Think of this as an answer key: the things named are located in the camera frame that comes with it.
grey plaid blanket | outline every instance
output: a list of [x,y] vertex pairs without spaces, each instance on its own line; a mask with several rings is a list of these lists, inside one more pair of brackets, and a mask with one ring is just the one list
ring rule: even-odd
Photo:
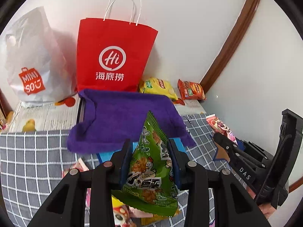
[[[213,161],[216,147],[212,129],[205,114],[183,116],[188,131],[196,142],[186,148],[188,157],[207,169],[230,168],[226,161]],[[96,155],[74,154],[67,150],[69,131],[49,131],[0,135],[2,193],[7,213],[18,227],[26,227],[50,192],[62,178],[62,171],[82,158],[90,169],[99,165]],[[153,224],[154,227],[182,227],[187,209],[188,192],[178,195],[181,213]],[[215,218],[214,197],[209,189],[209,221]],[[85,209],[85,226],[89,226],[89,209]]]

pink snack package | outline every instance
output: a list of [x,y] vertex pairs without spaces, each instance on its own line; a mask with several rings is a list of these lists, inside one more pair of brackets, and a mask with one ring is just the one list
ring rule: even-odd
[[[71,169],[78,169],[80,172],[89,171],[88,167],[85,165],[83,160],[80,158],[69,169],[66,169],[62,172],[62,178],[64,178],[65,175],[68,174]],[[86,206],[89,207],[90,203],[91,203],[91,189],[87,189],[87,191],[86,191]]]
[[130,213],[126,205],[113,207],[115,226],[120,227],[137,227],[131,220]]
[[131,218],[152,218],[154,216],[152,213],[147,213],[131,206],[129,207],[128,212]]
[[237,140],[231,130],[226,124],[224,124],[219,118],[215,115],[206,117],[207,123],[211,126],[214,132],[219,132],[222,135],[225,135],[229,140],[237,144]]

white wall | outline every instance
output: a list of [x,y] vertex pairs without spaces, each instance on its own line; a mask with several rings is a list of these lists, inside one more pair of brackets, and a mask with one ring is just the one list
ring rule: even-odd
[[[237,51],[206,94],[206,112],[216,113],[239,138],[250,140],[274,154],[279,141],[281,112],[286,108],[303,117],[303,41],[274,0],[261,0],[256,15]],[[303,152],[290,175],[292,184],[303,176]],[[295,191],[300,200],[303,191]],[[279,214],[291,215],[298,201]]]
[[[79,21],[103,18],[109,0],[27,0],[11,22],[37,6],[44,6],[51,27],[69,61],[75,62]],[[142,0],[140,23],[159,31],[145,73],[170,80],[199,82],[230,33],[245,0]],[[117,0],[111,18],[129,20],[131,0]],[[4,70],[0,56],[0,71]],[[15,108],[18,99],[7,85],[0,88]]]

green snack bag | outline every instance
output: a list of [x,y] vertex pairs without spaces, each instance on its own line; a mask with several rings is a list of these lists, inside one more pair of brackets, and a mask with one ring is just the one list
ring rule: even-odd
[[168,139],[149,111],[122,190],[112,195],[124,204],[159,216],[173,216],[178,207]]

finger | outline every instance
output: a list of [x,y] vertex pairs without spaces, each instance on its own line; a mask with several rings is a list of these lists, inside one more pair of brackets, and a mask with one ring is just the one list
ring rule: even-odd
[[275,212],[276,208],[274,208],[272,205],[270,205],[270,209],[268,210],[268,213],[273,214]]
[[264,216],[268,219],[270,216],[272,215],[272,213],[265,213]]
[[263,212],[264,206],[263,206],[263,205],[260,205],[259,208],[260,208],[261,212],[264,213],[264,212]]
[[246,190],[247,190],[248,194],[254,199],[256,194],[251,190],[251,188],[248,185],[246,186]]

